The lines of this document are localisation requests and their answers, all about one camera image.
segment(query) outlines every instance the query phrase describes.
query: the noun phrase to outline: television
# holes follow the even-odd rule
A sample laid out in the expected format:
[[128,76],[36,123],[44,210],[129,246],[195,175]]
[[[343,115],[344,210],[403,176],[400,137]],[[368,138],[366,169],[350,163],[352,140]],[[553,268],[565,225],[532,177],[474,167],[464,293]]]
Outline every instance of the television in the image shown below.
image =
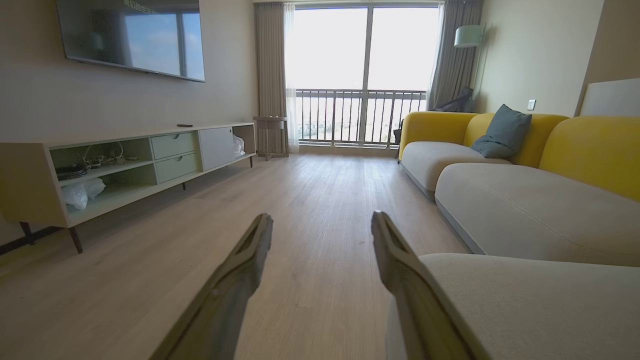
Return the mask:
[[198,0],[57,0],[68,59],[204,82]]

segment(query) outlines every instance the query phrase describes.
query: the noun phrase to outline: wooden floor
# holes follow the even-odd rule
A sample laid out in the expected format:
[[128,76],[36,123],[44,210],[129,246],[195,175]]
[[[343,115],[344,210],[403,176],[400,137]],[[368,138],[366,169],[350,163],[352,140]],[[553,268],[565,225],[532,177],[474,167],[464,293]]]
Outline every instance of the wooden floor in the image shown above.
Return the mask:
[[0,358],[145,359],[259,213],[275,221],[236,359],[384,359],[390,295],[370,231],[464,252],[391,158],[297,155],[227,167],[0,256]]

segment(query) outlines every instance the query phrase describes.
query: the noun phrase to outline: stitching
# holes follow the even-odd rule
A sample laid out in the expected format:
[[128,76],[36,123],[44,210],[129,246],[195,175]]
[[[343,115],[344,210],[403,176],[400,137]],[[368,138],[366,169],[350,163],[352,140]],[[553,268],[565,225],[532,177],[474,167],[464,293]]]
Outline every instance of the stitching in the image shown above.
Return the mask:
[[552,233],[552,234],[556,235],[558,238],[564,239],[564,240],[566,240],[566,241],[568,241],[568,242],[570,242],[570,243],[572,243],[572,244],[574,244],[574,245],[576,245],[576,246],[578,246],[578,247],[582,248],[582,249],[583,249],[583,250],[585,250],[585,251],[589,250],[589,251],[601,252],[601,253],[603,253],[603,254],[621,254],[621,255],[633,255],[633,256],[637,255],[637,254],[629,254],[629,253],[626,253],[626,252],[613,252],[613,251],[598,250],[598,249],[593,249],[593,248],[591,248],[591,247],[584,246],[583,244],[580,244],[580,243],[576,242],[575,240],[572,240],[572,239],[570,239],[569,237],[567,237],[567,236],[565,236],[565,235],[561,234],[560,232],[558,232],[557,230],[555,230],[555,229],[554,229],[553,227],[551,227],[550,225],[547,225],[547,224],[546,224],[546,223],[544,223],[542,220],[540,220],[540,219],[538,219],[538,218],[534,217],[533,215],[531,215],[530,213],[528,213],[525,209],[521,208],[520,206],[517,206],[516,204],[513,204],[511,201],[509,201],[509,200],[505,199],[505,198],[504,198],[504,197],[502,197],[500,194],[498,194],[498,193],[496,193],[495,191],[493,191],[493,190],[491,190],[491,189],[487,188],[485,185],[483,185],[483,184],[481,184],[481,183],[477,182],[476,180],[474,180],[474,179],[472,179],[471,177],[467,176],[466,174],[464,174],[463,172],[459,171],[458,169],[456,169],[456,168],[451,168],[451,167],[450,167],[450,170],[452,170],[452,171],[455,171],[455,172],[459,173],[460,175],[462,175],[462,176],[466,177],[467,179],[469,179],[469,180],[470,180],[471,182],[473,182],[474,184],[476,184],[476,185],[480,186],[481,188],[485,189],[486,191],[488,191],[488,192],[490,192],[490,193],[494,194],[494,195],[495,195],[496,197],[498,197],[500,200],[502,200],[502,201],[504,201],[505,203],[509,204],[511,207],[513,207],[513,208],[515,208],[515,209],[519,210],[521,213],[523,213],[523,214],[527,215],[527,217],[529,217],[531,220],[535,221],[535,222],[536,222],[536,223],[538,223],[539,225],[542,225],[542,227],[544,227],[548,232],[550,232],[550,233]]

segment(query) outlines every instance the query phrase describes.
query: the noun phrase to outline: beige seat cushion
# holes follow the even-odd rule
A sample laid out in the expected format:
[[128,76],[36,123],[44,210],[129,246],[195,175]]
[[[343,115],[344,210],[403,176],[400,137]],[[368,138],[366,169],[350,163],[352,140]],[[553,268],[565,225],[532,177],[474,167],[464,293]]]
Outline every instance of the beige seat cushion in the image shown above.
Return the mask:
[[436,201],[487,255],[640,266],[640,203],[557,174],[455,164]]
[[[640,359],[640,268],[470,254],[420,260],[447,312],[491,359]],[[402,338],[392,302],[388,360],[406,359]]]
[[503,159],[486,159],[470,147],[448,142],[412,142],[404,148],[402,157],[404,169],[431,198],[442,169],[455,163],[510,164]]

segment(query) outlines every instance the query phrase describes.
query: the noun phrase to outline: media console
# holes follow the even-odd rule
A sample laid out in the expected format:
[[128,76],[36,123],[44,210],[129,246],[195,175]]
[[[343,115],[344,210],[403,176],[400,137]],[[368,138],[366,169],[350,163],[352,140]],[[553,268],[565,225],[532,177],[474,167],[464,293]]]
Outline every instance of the media console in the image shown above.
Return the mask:
[[[246,154],[236,156],[233,135],[244,140]],[[56,168],[120,150],[129,158],[122,164],[58,180]],[[69,229],[82,253],[76,225],[237,161],[248,158],[253,166],[255,151],[252,122],[158,129],[125,137],[0,143],[0,208],[5,219],[21,223],[26,235],[29,223]],[[64,186],[96,177],[107,186],[85,209],[65,204]]]

